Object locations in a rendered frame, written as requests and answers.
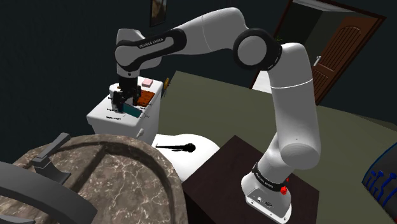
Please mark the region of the orange brown book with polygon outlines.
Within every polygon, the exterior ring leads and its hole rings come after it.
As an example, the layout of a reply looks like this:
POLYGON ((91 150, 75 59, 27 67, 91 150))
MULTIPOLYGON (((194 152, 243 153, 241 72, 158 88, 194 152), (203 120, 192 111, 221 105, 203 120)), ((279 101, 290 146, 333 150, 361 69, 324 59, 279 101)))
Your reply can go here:
POLYGON ((147 107, 150 105, 150 102, 152 98, 154 98, 155 93, 146 91, 146 90, 141 90, 141 96, 137 100, 137 105, 142 106, 142 107, 147 107))

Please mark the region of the brown wooden door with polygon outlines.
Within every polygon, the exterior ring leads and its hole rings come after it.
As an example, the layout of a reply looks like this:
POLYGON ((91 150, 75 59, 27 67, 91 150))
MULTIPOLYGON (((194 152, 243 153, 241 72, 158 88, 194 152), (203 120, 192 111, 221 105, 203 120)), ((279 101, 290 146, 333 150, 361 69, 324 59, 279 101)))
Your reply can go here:
POLYGON ((288 0, 274 37, 305 46, 319 104, 385 19, 332 0, 288 0))

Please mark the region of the grey faucet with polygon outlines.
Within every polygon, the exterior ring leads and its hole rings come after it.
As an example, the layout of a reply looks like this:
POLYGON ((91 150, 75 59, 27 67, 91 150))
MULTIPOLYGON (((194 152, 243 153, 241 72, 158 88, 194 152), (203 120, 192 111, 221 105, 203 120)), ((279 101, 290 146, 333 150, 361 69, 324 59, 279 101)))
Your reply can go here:
POLYGON ((70 177, 71 173, 58 170, 50 160, 50 156, 56 153, 60 147, 70 139, 71 136, 68 133, 63 132, 59 134, 52 143, 33 158, 32 164, 36 173, 63 185, 70 177))

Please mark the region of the teal flat box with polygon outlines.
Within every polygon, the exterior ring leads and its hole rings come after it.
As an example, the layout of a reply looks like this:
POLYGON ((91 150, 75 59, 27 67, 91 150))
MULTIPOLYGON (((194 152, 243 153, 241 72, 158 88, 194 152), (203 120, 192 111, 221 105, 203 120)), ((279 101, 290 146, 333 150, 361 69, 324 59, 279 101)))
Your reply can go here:
POLYGON ((128 104, 123 104, 123 112, 128 115, 131 115, 133 117, 139 118, 143 111, 140 109, 137 109, 134 106, 131 106, 128 104))

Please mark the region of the dark robot stand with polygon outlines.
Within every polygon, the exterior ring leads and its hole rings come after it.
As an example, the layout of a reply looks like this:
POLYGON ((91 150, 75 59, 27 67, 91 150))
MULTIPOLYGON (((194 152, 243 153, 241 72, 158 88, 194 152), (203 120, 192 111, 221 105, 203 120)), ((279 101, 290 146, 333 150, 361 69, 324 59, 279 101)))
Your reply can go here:
MULTIPOLYGON (((277 224, 246 203, 241 179, 262 153, 233 136, 183 182, 189 224, 277 224)), ((292 214, 286 224, 316 224, 319 191, 289 175, 292 214)))

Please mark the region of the dark basket with blue pattern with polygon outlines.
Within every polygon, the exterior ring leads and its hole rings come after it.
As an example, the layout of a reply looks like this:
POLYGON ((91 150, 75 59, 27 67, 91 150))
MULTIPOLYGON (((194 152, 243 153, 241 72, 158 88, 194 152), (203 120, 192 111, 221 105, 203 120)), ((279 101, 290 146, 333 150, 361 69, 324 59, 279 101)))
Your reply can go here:
POLYGON ((374 161, 361 183, 397 223, 397 142, 374 161))

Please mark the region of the brown marble sink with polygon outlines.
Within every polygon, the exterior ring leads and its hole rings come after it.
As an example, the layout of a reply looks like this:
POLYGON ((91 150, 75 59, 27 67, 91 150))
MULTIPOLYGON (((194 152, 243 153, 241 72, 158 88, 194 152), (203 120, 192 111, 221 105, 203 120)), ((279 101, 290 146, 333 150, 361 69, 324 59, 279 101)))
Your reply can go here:
MULTIPOLYGON (((32 159, 49 144, 29 150, 12 165, 36 172, 32 159)), ((143 141, 110 134, 71 137, 50 160, 58 170, 71 173, 63 186, 97 209, 91 224, 188 224, 180 178, 143 141)), ((0 195, 0 224, 60 223, 0 195)))

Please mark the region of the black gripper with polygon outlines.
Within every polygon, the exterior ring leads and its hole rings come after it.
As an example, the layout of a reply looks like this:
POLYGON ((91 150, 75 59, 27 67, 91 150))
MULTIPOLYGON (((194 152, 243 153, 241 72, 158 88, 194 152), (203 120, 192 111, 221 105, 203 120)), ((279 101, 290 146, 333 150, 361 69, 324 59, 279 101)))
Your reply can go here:
POLYGON ((137 106, 137 102, 141 96, 141 88, 137 88, 137 77, 118 77, 118 83, 121 91, 113 92, 112 104, 116 106, 118 112, 123 112, 123 104, 125 97, 123 92, 131 92, 132 94, 132 105, 137 106))

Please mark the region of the grey curved bar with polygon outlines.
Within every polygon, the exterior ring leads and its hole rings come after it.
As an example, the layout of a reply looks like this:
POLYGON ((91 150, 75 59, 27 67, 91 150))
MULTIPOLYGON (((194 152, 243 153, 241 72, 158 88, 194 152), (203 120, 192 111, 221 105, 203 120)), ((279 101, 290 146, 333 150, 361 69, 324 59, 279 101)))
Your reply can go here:
POLYGON ((60 224, 91 224, 97 214, 97 209, 78 193, 5 162, 0 162, 0 195, 35 207, 60 224))

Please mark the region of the white toilet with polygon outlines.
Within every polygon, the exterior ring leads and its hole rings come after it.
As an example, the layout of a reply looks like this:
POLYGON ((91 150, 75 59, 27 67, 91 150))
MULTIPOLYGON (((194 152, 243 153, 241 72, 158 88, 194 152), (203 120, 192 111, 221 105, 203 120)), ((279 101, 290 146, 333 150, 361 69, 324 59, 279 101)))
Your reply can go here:
POLYGON ((210 159, 219 146, 203 136, 195 134, 179 134, 175 136, 158 133, 160 103, 163 83, 153 80, 150 88, 143 87, 141 83, 145 78, 139 76, 137 84, 142 90, 154 92, 150 105, 147 107, 136 106, 142 110, 139 118, 117 111, 112 105, 113 95, 108 94, 87 115, 87 122, 92 126, 96 134, 112 134, 133 137, 152 147, 184 145, 192 143, 196 150, 192 153, 186 151, 172 151, 165 148, 157 148, 159 152, 173 165, 181 181, 186 181, 201 165, 210 159))

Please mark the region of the framed wall picture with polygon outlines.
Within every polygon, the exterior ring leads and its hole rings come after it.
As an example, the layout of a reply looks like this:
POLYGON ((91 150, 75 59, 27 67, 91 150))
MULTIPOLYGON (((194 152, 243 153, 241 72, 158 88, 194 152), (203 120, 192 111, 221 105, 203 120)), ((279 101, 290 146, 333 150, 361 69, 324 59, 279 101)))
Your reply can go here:
POLYGON ((167 0, 151 0, 150 27, 165 22, 167 12, 167 0))

